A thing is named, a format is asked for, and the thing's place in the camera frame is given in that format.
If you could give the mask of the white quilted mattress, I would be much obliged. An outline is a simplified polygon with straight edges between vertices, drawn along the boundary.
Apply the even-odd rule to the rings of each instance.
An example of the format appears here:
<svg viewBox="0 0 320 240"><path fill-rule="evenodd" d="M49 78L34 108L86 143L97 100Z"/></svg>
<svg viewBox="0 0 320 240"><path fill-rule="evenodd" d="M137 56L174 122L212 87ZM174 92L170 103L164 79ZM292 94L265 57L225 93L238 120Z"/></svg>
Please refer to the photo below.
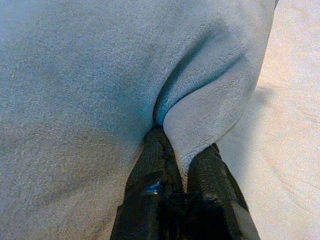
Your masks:
<svg viewBox="0 0 320 240"><path fill-rule="evenodd" d="M256 89L218 141L261 240L320 240L320 0L279 0Z"/></svg>

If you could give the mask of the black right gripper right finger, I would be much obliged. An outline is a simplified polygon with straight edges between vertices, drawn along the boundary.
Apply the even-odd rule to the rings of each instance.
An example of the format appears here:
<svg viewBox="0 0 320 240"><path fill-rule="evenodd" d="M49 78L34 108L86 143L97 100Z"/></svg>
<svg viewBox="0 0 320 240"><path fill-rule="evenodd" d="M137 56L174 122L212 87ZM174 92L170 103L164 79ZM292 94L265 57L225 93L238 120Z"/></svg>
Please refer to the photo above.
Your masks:
<svg viewBox="0 0 320 240"><path fill-rule="evenodd" d="M187 192L200 195L192 223L196 240L260 240L243 193L214 143L198 153L188 169Z"/></svg>

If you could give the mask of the grey fluffy towel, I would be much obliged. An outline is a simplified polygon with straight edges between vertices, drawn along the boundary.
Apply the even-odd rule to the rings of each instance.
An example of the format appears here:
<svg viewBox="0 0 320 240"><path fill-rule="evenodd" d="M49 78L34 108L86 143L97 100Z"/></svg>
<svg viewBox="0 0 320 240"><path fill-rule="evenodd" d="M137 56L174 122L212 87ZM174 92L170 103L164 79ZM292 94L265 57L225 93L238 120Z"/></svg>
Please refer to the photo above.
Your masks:
<svg viewBox="0 0 320 240"><path fill-rule="evenodd" d="M278 0L0 0L0 240L107 239L152 127L182 179L239 119Z"/></svg>

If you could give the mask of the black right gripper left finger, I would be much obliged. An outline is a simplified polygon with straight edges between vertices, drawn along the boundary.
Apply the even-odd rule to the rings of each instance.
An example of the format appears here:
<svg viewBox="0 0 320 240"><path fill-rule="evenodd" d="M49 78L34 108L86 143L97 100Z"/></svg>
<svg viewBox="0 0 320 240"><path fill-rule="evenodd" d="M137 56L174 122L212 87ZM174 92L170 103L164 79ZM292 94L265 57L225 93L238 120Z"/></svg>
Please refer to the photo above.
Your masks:
<svg viewBox="0 0 320 240"><path fill-rule="evenodd" d="M182 191L172 146L163 128L155 127L127 179L110 240L179 240L179 217L169 201Z"/></svg>

